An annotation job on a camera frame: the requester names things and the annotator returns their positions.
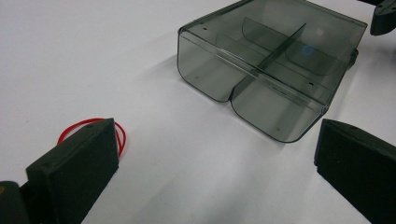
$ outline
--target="black object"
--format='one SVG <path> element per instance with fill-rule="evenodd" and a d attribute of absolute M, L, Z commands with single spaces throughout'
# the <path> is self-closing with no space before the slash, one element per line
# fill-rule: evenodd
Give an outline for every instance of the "black object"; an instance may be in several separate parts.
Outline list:
<path fill-rule="evenodd" d="M 118 167 L 114 119 L 88 124 L 27 167 L 20 189 L 0 182 L 0 223 L 81 223 Z"/>
<path fill-rule="evenodd" d="M 396 28 L 396 1 L 395 0 L 359 0 L 376 6 L 372 25 L 371 35 L 384 35 Z"/>
<path fill-rule="evenodd" d="M 396 147 L 349 124 L 324 119 L 315 165 L 372 223 L 396 223 Z"/>

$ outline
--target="red wire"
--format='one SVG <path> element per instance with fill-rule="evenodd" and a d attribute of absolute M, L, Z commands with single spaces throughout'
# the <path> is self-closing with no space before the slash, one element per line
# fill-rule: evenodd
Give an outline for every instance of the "red wire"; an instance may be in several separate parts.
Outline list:
<path fill-rule="evenodd" d="M 102 120 L 102 119 L 99 119 L 99 118 L 95 118 L 95 119 L 84 119 L 84 120 L 80 121 L 79 123 L 75 123 L 75 124 L 73 124 L 72 126 L 66 128 L 66 129 L 61 133 L 61 135 L 59 136 L 57 145 L 61 144 L 62 141 L 66 138 L 66 136 L 67 136 L 68 134 L 70 134 L 70 132 L 72 132 L 73 130 L 75 130 L 77 127 L 79 127 L 79 126 L 81 126 L 81 125 L 83 125 L 83 124 L 89 124 L 89 123 L 93 123 L 93 122 L 96 122 L 96 121 L 99 121 L 99 120 Z M 124 150 L 125 144 L 126 144 L 126 132 L 123 130 L 123 128 L 122 128 L 117 122 L 114 122 L 114 123 L 116 124 L 117 128 L 120 129 L 121 132 L 122 132 L 122 142 L 121 142 L 119 132 L 118 132 L 117 129 L 116 129 L 117 143 L 119 144 L 119 157 L 121 157 L 122 151 Z"/>

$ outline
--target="transparent plastic box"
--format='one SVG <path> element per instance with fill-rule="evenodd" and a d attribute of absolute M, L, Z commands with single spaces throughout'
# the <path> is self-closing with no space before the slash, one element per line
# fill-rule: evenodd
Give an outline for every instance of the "transparent plastic box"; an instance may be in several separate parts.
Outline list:
<path fill-rule="evenodd" d="M 178 31 L 181 76 L 280 142 L 328 110 L 367 27 L 302 0 L 240 1 Z"/>

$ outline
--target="white table surface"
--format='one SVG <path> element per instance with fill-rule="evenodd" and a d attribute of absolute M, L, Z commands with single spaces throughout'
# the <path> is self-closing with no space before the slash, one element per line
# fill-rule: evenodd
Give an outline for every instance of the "white table surface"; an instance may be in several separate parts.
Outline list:
<path fill-rule="evenodd" d="M 83 223 L 369 223 L 316 171 L 320 122 L 280 144 L 179 75 L 177 29 L 233 2 L 1 0 L 0 180 L 24 184 L 69 125 L 115 118 L 129 141 Z M 369 29 L 324 118 L 396 145 L 396 31 Z"/>

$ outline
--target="white surface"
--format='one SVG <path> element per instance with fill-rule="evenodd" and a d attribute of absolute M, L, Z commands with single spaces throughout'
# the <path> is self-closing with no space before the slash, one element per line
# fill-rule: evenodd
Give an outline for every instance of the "white surface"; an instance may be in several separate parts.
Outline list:
<path fill-rule="evenodd" d="M 277 143 L 178 74 L 177 29 L 233 2 L 0 1 L 0 180 L 22 185 L 64 128 L 113 117 L 129 141 L 83 223 L 368 223 L 316 172 L 320 122 Z M 396 31 L 368 28 L 359 51 L 325 118 L 396 145 Z"/>

